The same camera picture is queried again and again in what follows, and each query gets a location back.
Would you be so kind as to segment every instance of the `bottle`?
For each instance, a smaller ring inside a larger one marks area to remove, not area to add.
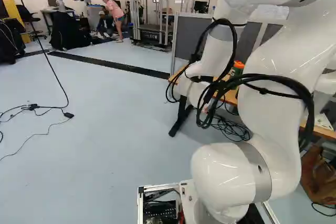
[[[241,76],[243,74],[244,67],[245,67],[244,63],[242,63],[239,60],[235,60],[233,68],[231,69],[231,72],[230,72],[230,75],[231,75],[230,78],[236,77],[236,76]]]

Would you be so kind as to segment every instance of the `table leg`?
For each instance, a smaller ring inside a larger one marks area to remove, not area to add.
[[[47,20],[46,14],[45,14],[44,12],[42,12],[42,16],[43,16],[44,21],[45,21],[45,23],[46,23],[46,25],[47,25],[48,34],[50,35],[50,34],[51,34],[51,31],[50,31],[50,26],[49,26],[49,24],[48,24],[48,20]]]
[[[179,113],[177,115],[177,120],[168,133],[169,136],[171,137],[174,137],[177,134],[177,132],[179,131],[185,120],[188,118],[190,112],[194,108],[192,105],[189,105],[187,108],[185,108],[186,104],[187,104],[187,97],[182,95],[180,98],[180,103],[178,105]]]

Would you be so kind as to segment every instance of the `light blue floor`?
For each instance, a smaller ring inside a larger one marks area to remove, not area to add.
[[[100,60],[113,61],[141,68],[170,73],[172,53],[143,48],[131,44],[130,39],[124,43],[107,42],[90,47],[75,48],[67,53]],[[185,60],[176,59],[176,69],[184,66]]]
[[[168,136],[177,107],[165,103],[166,80],[50,58],[76,116],[0,162],[0,223],[136,223],[138,186],[189,179],[192,153],[224,141],[198,128],[195,116]],[[0,65],[0,79],[0,111],[65,103],[43,56]],[[60,111],[27,112],[2,124],[0,156],[64,119]]]
[[[47,39],[43,39],[40,38],[41,44],[43,46],[44,49],[51,49],[52,46],[49,43],[50,41],[50,37],[48,37]],[[36,52],[36,51],[41,51],[41,46],[39,45],[38,41],[32,41],[30,43],[25,44],[26,45],[26,49],[25,51],[28,52]]]

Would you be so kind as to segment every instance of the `pink shirt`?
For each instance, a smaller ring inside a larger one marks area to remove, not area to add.
[[[120,9],[117,3],[113,0],[108,0],[106,5],[113,18],[121,18],[122,16],[124,16],[124,12],[122,11],[122,9]]]

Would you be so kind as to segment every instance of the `desk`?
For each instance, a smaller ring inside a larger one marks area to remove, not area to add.
[[[40,10],[40,11],[41,11],[41,13],[42,13],[42,15],[43,15],[43,19],[44,19],[44,21],[45,21],[45,23],[46,23],[46,25],[47,25],[48,33],[49,33],[49,35],[50,35],[50,34],[51,34],[51,29],[50,29],[50,28],[51,28],[53,25],[50,25],[50,24],[48,23],[48,19],[47,19],[47,17],[46,17],[46,14],[51,15],[51,14],[53,14],[53,13],[58,12],[58,10],[54,10],[54,9],[42,9],[42,10]],[[66,12],[67,12],[67,13],[72,13],[73,18],[75,18],[75,10],[67,10]]]
[[[168,79],[168,81],[169,82],[172,82],[172,80],[174,79],[174,77],[176,76],[176,75],[178,75],[179,73],[181,73],[181,71],[184,69],[184,67],[183,68],[181,68],[178,72],[176,72],[174,75],[172,75],[169,79]],[[224,77],[223,78],[224,80],[228,80],[229,79],[229,75],[227,75],[226,77]],[[230,91],[228,91],[226,94],[225,94],[225,97],[223,96],[220,100],[222,101],[222,102],[224,102],[224,100],[225,100],[225,102],[226,103],[228,103],[228,104],[231,104],[231,105],[233,105],[233,106],[238,106],[238,100],[236,99],[236,94],[237,94],[237,90],[230,90]],[[188,114],[190,113],[190,111],[189,110],[191,110],[192,109],[192,107],[191,108],[189,108],[190,106],[188,106],[187,107],[187,109],[185,110],[185,113],[187,113],[187,114],[182,114],[182,116],[183,117],[187,117],[188,116]],[[181,111],[182,111],[182,108],[179,108],[179,115],[181,115]],[[176,123],[175,123],[175,125],[173,126],[173,128],[171,129],[171,131],[170,131],[170,136],[174,136],[175,134],[176,134],[176,132],[177,131],[175,131],[175,130],[179,130],[179,128],[181,127],[181,118],[179,118],[179,119],[177,119],[177,122],[179,122],[179,124],[178,125],[176,125]],[[305,129],[305,125],[306,125],[306,122],[305,121],[303,121],[302,123],[301,123],[301,125],[300,125],[300,130],[304,130]],[[335,131],[331,131],[331,130],[327,130],[327,129],[325,129],[325,128],[322,128],[322,127],[319,127],[319,126],[315,126],[314,127],[314,135],[316,135],[316,136],[319,136],[319,137],[324,137],[326,140],[329,140],[329,141],[336,141],[336,132]]]

